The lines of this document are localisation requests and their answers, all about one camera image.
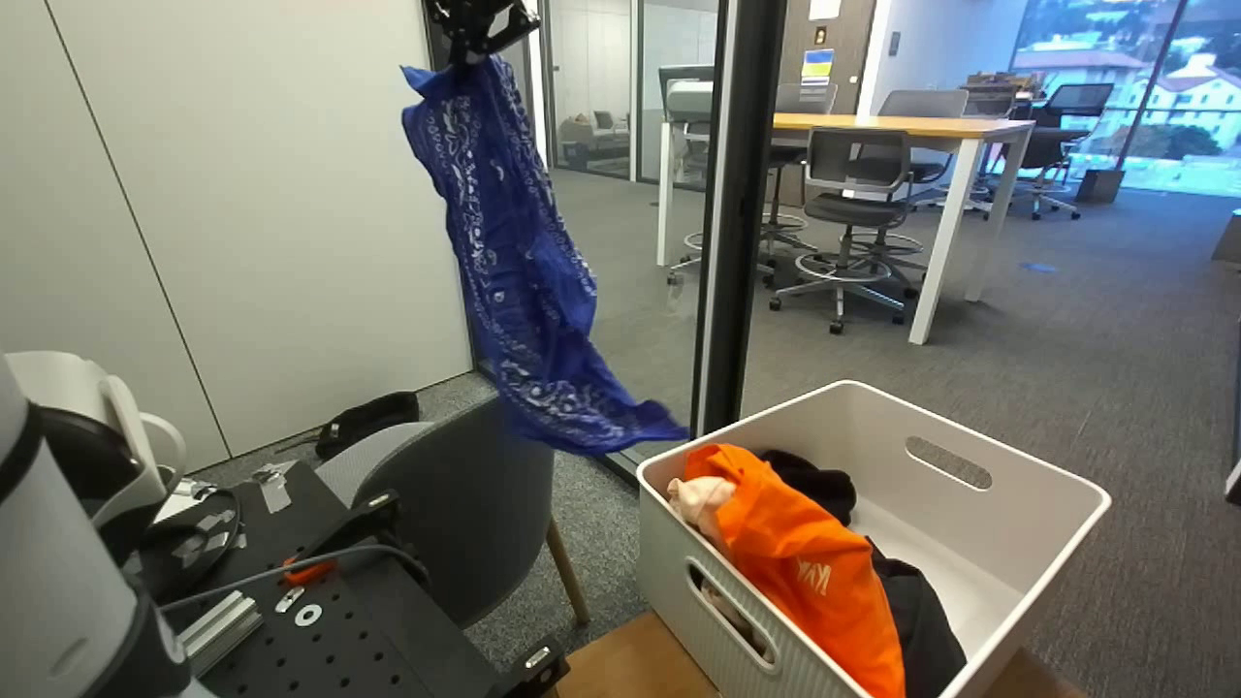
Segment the cable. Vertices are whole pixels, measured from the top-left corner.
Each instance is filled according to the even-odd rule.
[[[302,570],[302,566],[340,564],[340,560],[362,560],[362,556],[390,556],[390,560],[399,560],[403,566],[409,566],[409,570],[419,570],[426,579],[426,566],[416,556],[406,556],[399,547],[388,547],[388,542],[368,542],[368,547],[340,547],[340,549],[331,549],[331,556],[293,560],[291,566],[258,570],[258,574],[249,574],[249,579],[235,579],[235,582],[226,582],[226,587],[166,602],[157,608],[176,614],[176,608],[221,596],[221,592],[240,588],[240,587],[257,587],[265,579],[284,579],[284,574]]]

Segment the wall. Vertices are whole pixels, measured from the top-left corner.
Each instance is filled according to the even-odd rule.
[[[469,368],[441,203],[399,131],[399,109],[416,102],[399,63],[426,66],[419,3],[49,0],[49,10],[99,141],[60,122],[85,111],[71,92],[29,115],[29,142],[15,142],[23,158],[0,158],[4,184],[19,184],[19,195],[4,189],[4,237],[29,243],[28,275],[0,281],[0,297],[10,297],[0,314],[4,344],[82,344],[120,376],[138,374],[138,398],[150,381],[192,381],[192,357],[207,384],[199,398],[213,402],[213,437],[231,454]],[[115,155],[134,226],[123,220],[115,184],[106,184],[99,142]],[[54,296],[72,314],[49,314],[37,296],[6,287],[19,281],[60,281]],[[113,323],[120,306],[134,306],[134,318]],[[199,421],[186,432],[188,443],[208,437]]]
[[[553,122],[627,115],[627,0],[549,0]]]
[[[956,89],[978,70],[1007,70],[1020,19],[1022,0],[879,0],[855,111],[877,111],[893,89]]]
[[[226,458],[42,0],[0,3],[0,353],[64,348]]]

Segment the black cloth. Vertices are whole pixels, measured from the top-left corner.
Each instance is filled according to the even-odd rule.
[[[848,529],[855,490],[852,476],[841,471],[817,471],[814,462],[787,454],[787,450],[760,450],[760,458],[778,472],[783,485],[809,495],[817,507],[837,515]]]
[[[905,655],[905,693],[933,698],[965,668],[965,652],[919,566],[889,560],[877,542],[871,566],[884,582]]]
[[[799,490],[804,495],[809,495],[848,529],[848,515],[855,503],[855,490],[848,472],[817,471],[814,462],[787,450],[764,450],[760,458],[778,472],[783,485]],[[871,547],[871,566],[884,582],[893,621],[901,633],[905,692],[907,698],[933,698],[965,668],[965,652],[921,570],[910,564],[889,560],[877,542],[867,547]]]

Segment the bin handle hole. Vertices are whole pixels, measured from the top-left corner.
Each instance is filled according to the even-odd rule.
[[[905,437],[905,454],[941,476],[952,476],[956,485],[985,493],[991,490],[991,472],[968,458],[956,458],[927,437]]]
[[[746,646],[746,655],[774,676],[778,652],[770,637],[695,560],[687,560],[687,582],[698,606]]]

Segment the table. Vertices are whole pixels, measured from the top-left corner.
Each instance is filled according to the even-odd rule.
[[[933,142],[933,149],[952,149],[952,176],[946,186],[946,203],[940,213],[940,230],[933,230],[933,243],[929,243],[929,260],[927,260],[927,281],[919,292],[919,312],[915,323],[907,331],[910,344],[927,344],[929,343],[929,323],[933,323],[933,306],[940,306],[940,292],[946,281],[946,264],[952,252],[952,237],[963,230],[963,209],[968,203],[972,189],[972,176],[980,167],[980,155],[989,142],[1007,142],[1007,158],[1004,158],[1004,176],[991,199],[991,217],[989,217],[989,237],[985,243],[991,243],[1004,231],[1007,220],[1007,203],[1014,189],[1014,176],[1020,176],[1020,158],[1027,150],[1031,141],[1031,122],[972,122],[972,115],[835,115],[835,111],[774,111],[770,122],[774,131],[814,131],[814,127],[901,127],[907,131],[915,142]],[[672,123],[664,123],[664,150],[660,150],[660,231],[655,231],[655,264],[665,264],[665,217],[672,217]],[[965,297],[980,297],[985,287],[985,256],[972,260],[968,269],[968,292]]]
[[[345,512],[307,467],[284,476],[291,503],[280,512],[267,512],[257,485],[231,490],[249,542],[207,587],[267,570]],[[257,596],[265,624],[201,677],[213,693],[483,698],[501,688],[492,663],[390,560],[345,564],[309,587],[293,606],[320,606],[309,630],[293,630],[293,608],[274,614],[284,592],[274,582],[244,592]]]

